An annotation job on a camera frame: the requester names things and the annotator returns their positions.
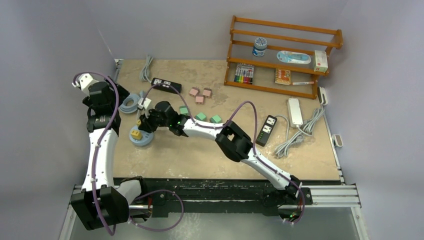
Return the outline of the black power strip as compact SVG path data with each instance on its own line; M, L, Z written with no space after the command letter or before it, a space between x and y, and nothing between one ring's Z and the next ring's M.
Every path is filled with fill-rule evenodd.
M275 128L277 123L277 118L272 115L268 115L262 125L261 130L259 131L259 134L256 137L255 143L261 147L264 147L268 140L270 139L270 136L273 132L273 129Z
M157 77L152 79L151 85L154 89L173 94L180 94L182 91L182 85L180 83Z

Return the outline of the green charger plug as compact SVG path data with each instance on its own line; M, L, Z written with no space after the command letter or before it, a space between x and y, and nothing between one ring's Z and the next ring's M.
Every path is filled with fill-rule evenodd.
M180 112L180 114L182 114L184 116L190 115L189 110L185 105L182 105L182 106L179 107L179 112Z

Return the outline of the white power strip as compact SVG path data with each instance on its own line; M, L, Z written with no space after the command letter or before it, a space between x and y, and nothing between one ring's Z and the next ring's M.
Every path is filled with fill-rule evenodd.
M287 109L289 115L289 125L291 128L297 128L304 124L300 102L297 98L287 100Z

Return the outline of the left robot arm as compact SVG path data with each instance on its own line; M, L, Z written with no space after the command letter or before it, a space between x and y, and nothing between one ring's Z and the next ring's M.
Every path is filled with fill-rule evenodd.
M77 85L87 96L86 124L90 153L88 168L80 193L71 196L70 204L87 230L125 223L129 206L146 203L149 191L141 177L131 178L115 186L113 165L121 118L118 108L129 92L116 83L80 80Z

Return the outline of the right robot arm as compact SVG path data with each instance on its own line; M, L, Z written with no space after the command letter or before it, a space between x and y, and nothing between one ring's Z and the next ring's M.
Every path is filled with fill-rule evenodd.
M177 113L168 101L158 102L154 108L139 116L139 130L153 133L157 128L168 128L176 136L199 137L214 141L223 154L236 163L244 163L264 176L282 200L288 204L304 197L302 182L282 170L256 149L251 137L235 122L211 123Z

